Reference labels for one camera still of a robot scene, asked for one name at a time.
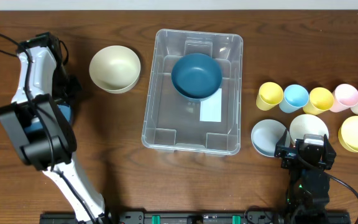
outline bowl rim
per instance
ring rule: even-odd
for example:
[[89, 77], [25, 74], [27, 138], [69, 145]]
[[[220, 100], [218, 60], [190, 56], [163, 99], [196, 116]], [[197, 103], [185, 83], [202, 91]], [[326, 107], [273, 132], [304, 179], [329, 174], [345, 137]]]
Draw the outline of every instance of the bowl rim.
[[327, 131], [327, 138], [329, 138], [329, 129], [327, 127], [327, 124], [319, 117], [317, 117], [316, 115], [313, 115], [313, 114], [301, 114], [301, 115], [298, 115], [296, 118], [294, 118], [292, 121], [291, 121], [291, 124], [290, 124], [290, 129], [289, 129], [289, 132], [290, 132], [290, 135], [291, 135], [291, 141], [293, 143], [295, 143], [296, 139], [293, 139], [293, 135], [291, 134], [293, 129], [291, 127], [293, 127], [292, 125], [294, 124], [294, 121], [296, 119], [304, 119], [304, 118], [308, 118], [308, 119], [313, 119], [314, 121], [318, 121], [319, 123], [323, 124], [324, 125], [324, 131]]
[[182, 93], [182, 92], [178, 89], [177, 84], [173, 81], [173, 72], [171, 72], [171, 82], [172, 82], [172, 85], [173, 85], [173, 87], [175, 87], [175, 89], [176, 89], [176, 91], [177, 91], [178, 93], [180, 93], [182, 96], [184, 96], [184, 97], [186, 97], [186, 98], [193, 99], [193, 100], [205, 100], [205, 99], [208, 99], [210, 96], [213, 96], [213, 95], [220, 89], [220, 87], [221, 87], [221, 85], [222, 85], [222, 82], [223, 82], [223, 72], [222, 72], [222, 68], [221, 68], [221, 66], [214, 60], [214, 58], [212, 58], [212, 57], [210, 57], [210, 56], [208, 56], [208, 55], [206, 55], [206, 54], [192, 53], [192, 54], [187, 54], [187, 55], [182, 56], [182, 58], [179, 59], [179, 60], [175, 63], [175, 65], [174, 65], [173, 68], [172, 68], [172, 71], [174, 71], [176, 65], [178, 64], [178, 62], [179, 62], [180, 60], [184, 59], [185, 57], [187, 57], [187, 56], [189, 56], [189, 55], [200, 55], [200, 56], [202, 55], [202, 57], [208, 57], [208, 58], [210, 58], [211, 61], [212, 61], [213, 63], [215, 63], [215, 64], [218, 66], [218, 68], [219, 68], [219, 73], [220, 73], [220, 77], [221, 77], [221, 78], [219, 79], [219, 85], [217, 85], [217, 88], [216, 88], [216, 89], [213, 91], [213, 93], [210, 94], [209, 96], [202, 97], [202, 98], [191, 97], [191, 96], [186, 95], [185, 93]]
[[344, 125], [346, 125], [347, 123], [349, 123], [349, 122], [353, 122], [352, 120], [354, 120], [354, 119], [358, 119], [358, 116], [351, 116], [351, 117], [346, 118], [346, 120], [342, 123], [342, 125], [341, 125], [341, 127], [340, 127], [339, 130], [340, 130], [340, 132], [341, 132], [341, 137], [342, 137], [344, 143], [345, 143], [350, 149], [352, 149], [353, 151], [358, 152], [358, 150], [354, 149], [350, 144], [348, 144], [348, 143], [346, 142], [345, 137], [344, 137], [344, 135], [343, 135], [343, 133], [342, 133], [342, 127], [343, 127]]
[[269, 157], [269, 158], [274, 158], [274, 153], [273, 153], [272, 156], [271, 156], [270, 154], [264, 153], [264, 152], [266, 152], [266, 151], [262, 152], [262, 148], [259, 147], [258, 145], [256, 145], [256, 143], [254, 143], [254, 138], [253, 138], [253, 137], [254, 137], [254, 134], [255, 134], [255, 132], [256, 132], [256, 128], [258, 128], [258, 126], [260, 126], [260, 125], [262, 125], [262, 124], [264, 124], [264, 123], [270, 123], [270, 124], [275, 123], [276, 126], [284, 127], [285, 130], [287, 131], [287, 138], [290, 138], [290, 143], [291, 143], [290, 131], [287, 129], [287, 127], [285, 127], [284, 124], [282, 124], [281, 122], [279, 122], [279, 121], [277, 121], [277, 120], [274, 120], [274, 119], [263, 119], [262, 121], [259, 121], [258, 123], [256, 123], [256, 124], [254, 125], [254, 127], [252, 128], [250, 138], [251, 138], [251, 143], [252, 143], [252, 146], [254, 147], [254, 149], [255, 149], [259, 154], [261, 154], [261, 155], [263, 155], [263, 156], [266, 156], [266, 157]]
[[[136, 59], [137, 59], [137, 60], [135, 60], [135, 63], [136, 63], [136, 65], [137, 65], [137, 68], [139, 68], [138, 71], [137, 71], [136, 78], [135, 78], [129, 85], [125, 86], [124, 88], [117, 89], [117, 90], [112, 90], [112, 89], [108, 89], [108, 88], [103, 88], [103, 87], [101, 87], [101, 86], [99, 85], [98, 81], [95, 81], [95, 79], [93, 78], [93, 75], [91, 74], [91, 65], [92, 65], [92, 62], [94, 62], [95, 58], [96, 58], [98, 55], [100, 55], [101, 52], [104, 52], [104, 51], [106, 51], [106, 50], [111, 50], [111, 49], [124, 49], [124, 50], [127, 50], [128, 52], [132, 52], [132, 53], [136, 56]], [[125, 93], [125, 92], [131, 90], [131, 89], [135, 86], [135, 84], [137, 83], [137, 81], [139, 80], [141, 67], [142, 67], [142, 65], [141, 65], [141, 63], [140, 63], [140, 58], [139, 58], [139, 56], [138, 56], [132, 49], [130, 49], [130, 48], [128, 48], [128, 47], [125, 47], [125, 46], [122, 46], [122, 45], [112, 45], [112, 46], [107, 46], [107, 47], [105, 47], [105, 48], [99, 50], [99, 51], [92, 57], [91, 62], [89, 63], [89, 69], [88, 69], [88, 70], [89, 70], [89, 76], [91, 77], [92, 82], [93, 82], [97, 87], [99, 87], [100, 89], [102, 89], [102, 90], [104, 90], [104, 91], [107, 91], [107, 92], [109, 92], [109, 93]]]

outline wood grain surface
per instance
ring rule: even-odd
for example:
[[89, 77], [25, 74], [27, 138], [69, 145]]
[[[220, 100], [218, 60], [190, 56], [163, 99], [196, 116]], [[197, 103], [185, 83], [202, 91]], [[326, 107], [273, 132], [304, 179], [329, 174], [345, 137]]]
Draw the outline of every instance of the wood grain surface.
[[[244, 39], [241, 150], [235, 156], [209, 157], [191, 152], [161, 153], [145, 148], [140, 137], [158, 30], [180, 29], [239, 34]], [[289, 127], [302, 110], [285, 114], [276, 106], [255, 105], [266, 81], [286, 87], [299, 83], [309, 91], [341, 83], [358, 89], [358, 11], [56, 11], [0, 12], [0, 32], [27, 40], [50, 31], [70, 52], [67, 70], [84, 91], [75, 108], [78, 157], [106, 203], [115, 209], [148, 211], [278, 208], [284, 203], [288, 171], [279, 159], [258, 154], [250, 131], [262, 119]], [[92, 56], [103, 47], [124, 45], [141, 59], [140, 80], [131, 91], [114, 95], [96, 87], [88, 74]], [[0, 48], [15, 47], [0, 39]], [[0, 106], [16, 91], [20, 64], [0, 54]], [[337, 152], [330, 174], [358, 191], [358, 154], [337, 139], [350, 110], [319, 117], [329, 128]], [[355, 196], [331, 182], [330, 209], [347, 210], [356, 219]], [[38, 223], [45, 211], [72, 211], [58, 188], [33, 167], [22, 164], [0, 125], [0, 223]]]

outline beige bowl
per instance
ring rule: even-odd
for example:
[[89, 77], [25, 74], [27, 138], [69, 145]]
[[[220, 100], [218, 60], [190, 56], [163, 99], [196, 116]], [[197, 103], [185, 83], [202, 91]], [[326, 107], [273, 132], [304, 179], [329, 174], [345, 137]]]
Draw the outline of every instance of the beige bowl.
[[123, 46], [101, 49], [89, 65], [93, 83], [109, 93], [125, 93], [137, 83], [140, 60], [135, 52]]

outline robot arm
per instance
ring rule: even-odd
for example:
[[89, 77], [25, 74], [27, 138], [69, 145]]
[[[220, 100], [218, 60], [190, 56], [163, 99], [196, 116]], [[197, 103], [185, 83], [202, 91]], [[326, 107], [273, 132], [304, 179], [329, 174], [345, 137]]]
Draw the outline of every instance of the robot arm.
[[76, 158], [76, 153], [73, 152], [71, 162], [66, 164], [61, 162], [55, 165], [55, 172], [51, 172], [50, 169], [43, 170], [42, 172], [55, 182], [57, 187], [62, 191], [70, 205], [73, 207], [75, 217], [79, 222], [90, 221], [90, 216], [83, 208], [80, 201], [75, 197], [70, 190], [69, 185], [65, 182], [59, 174], [63, 174], [69, 184], [74, 188], [77, 196], [83, 201], [84, 205], [88, 208], [91, 216], [94, 220], [104, 216], [104, 199], [99, 194], [92, 184], [89, 182], [85, 171], [82, 169], [80, 163]]
[[53, 157], [42, 125], [29, 106], [24, 92], [29, 66], [27, 55], [18, 49], [21, 61], [19, 86], [12, 103], [0, 108], [0, 121], [22, 162], [33, 165], [51, 178], [74, 208], [78, 223], [97, 220], [104, 215], [104, 199], [89, 182], [76, 158], [76, 139], [70, 127], [69, 98], [80, 86], [64, 71], [60, 41], [49, 33], [21, 43], [32, 57], [29, 90], [52, 138]]

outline transparent storage container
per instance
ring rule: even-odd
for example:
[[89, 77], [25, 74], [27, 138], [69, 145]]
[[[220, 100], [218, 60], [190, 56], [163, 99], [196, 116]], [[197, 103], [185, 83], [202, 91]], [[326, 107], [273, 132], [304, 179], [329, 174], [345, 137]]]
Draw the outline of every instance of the transparent storage container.
[[[235, 34], [162, 29], [154, 57], [143, 123], [145, 147], [164, 151], [234, 155], [241, 145], [243, 40]], [[172, 85], [171, 72], [184, 55], [201, 53], [221, 66], [221, 122], [200, 121], [200, 104], [188, 101]]]

